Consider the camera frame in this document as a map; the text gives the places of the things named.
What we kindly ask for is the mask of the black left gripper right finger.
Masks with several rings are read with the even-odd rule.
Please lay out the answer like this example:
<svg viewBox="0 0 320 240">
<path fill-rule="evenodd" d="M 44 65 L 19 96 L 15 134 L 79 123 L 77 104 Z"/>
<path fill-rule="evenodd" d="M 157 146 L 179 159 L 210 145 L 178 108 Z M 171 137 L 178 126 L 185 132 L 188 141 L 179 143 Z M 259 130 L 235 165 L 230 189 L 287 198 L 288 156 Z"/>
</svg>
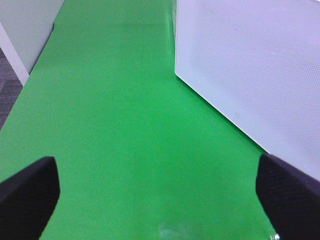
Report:
<svg viewBox="0 0 320 240">
<path fill-rule="evenodd" d="M 255 192 L 275 235 L 273 240 L 320 238 L 320 182 L 282 159 L 259 158 Z"/>
</svg>

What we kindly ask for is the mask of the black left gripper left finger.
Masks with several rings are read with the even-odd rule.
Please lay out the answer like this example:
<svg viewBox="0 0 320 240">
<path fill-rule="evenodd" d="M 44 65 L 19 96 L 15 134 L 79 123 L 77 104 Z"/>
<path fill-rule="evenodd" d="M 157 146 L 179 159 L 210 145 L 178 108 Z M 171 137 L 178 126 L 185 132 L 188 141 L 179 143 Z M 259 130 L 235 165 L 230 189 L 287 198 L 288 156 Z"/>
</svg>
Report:
<svg viewBox="0 0 320 240">
<path fill-rule="evenodd" d="M 0 238 L 38 240 L 60 198 L 56 160 L 42 157 L 0 183 Z"/>
</svg>

